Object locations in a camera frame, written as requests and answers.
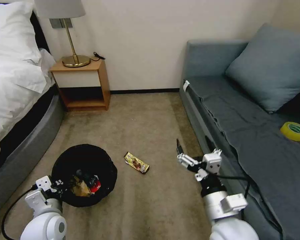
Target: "beige carpet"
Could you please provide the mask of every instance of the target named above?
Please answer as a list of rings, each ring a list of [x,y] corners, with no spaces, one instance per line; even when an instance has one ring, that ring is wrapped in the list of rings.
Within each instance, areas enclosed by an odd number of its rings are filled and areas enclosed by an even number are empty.
[[[113,95],[108,111],[68,113],[46,154],[1,209],[0,222],[20,193],[50,174],[63,151],[89,143],[107,151],[118,179],[110,195],[93,207],[63,205],[67,240],[209,239],[200,184],[178,163],[176,138],[189,155],[201,154],[178,93]],[[150,164],[145,175],[125,164],[127,151]],[[8,218],[8,234],[19,239],[31,219],[21,200]]]

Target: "gray couch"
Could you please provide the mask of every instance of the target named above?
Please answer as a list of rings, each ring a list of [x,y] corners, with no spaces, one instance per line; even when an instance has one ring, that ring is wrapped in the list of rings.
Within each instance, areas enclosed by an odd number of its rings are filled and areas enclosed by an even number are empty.
[[[300,143],[279,132],[284,122],[300,123],[300,111],[286,107],[268,114],[225,76],[225,70],[246,45],[240,40],[189,41],[181,99],[202,151],[208,153],[215,147],[223,150],[220,174],[251,177],[254,181],[245,220],[259,238],[300,239],[300,209],[296,206],[300,202],[293,198],[300,201],[300,191],[294,190],[294,184],[300,184],[300,166],[289,164],[300,160]],[[185,92],[186,80],[190,85]],[[247,185],[236,180],[222,182],[230,193],[244,193]]]

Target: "yellow tape roll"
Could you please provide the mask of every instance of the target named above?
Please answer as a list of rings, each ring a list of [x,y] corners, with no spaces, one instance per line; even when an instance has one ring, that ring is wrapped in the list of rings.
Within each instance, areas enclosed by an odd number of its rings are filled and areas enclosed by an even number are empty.
[[[287,138],[300,142],[300,124],[294,122],[286,122],[281,128],[280,131]]]

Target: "black wastebasket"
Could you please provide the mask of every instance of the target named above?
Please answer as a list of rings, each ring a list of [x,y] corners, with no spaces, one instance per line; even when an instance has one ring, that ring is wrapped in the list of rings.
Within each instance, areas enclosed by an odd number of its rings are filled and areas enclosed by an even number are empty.
[[[51,179],[61,180],[64,186],[70,185],[77,170],[97,175],[101,187],[90,197],[76,196],[70,189],[63,191],[60,200],[74,207],[88,207],[97,204],[114,188],[117,180],[117,168],[102,148],[90,144],[70,147],[55,162]]]

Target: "lampshade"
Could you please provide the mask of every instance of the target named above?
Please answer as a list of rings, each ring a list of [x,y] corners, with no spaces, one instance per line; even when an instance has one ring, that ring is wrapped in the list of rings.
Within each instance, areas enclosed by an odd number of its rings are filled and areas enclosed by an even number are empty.
[[[34,0],[37,14],[43,18],[76,18],[86,14],[81,0]]]

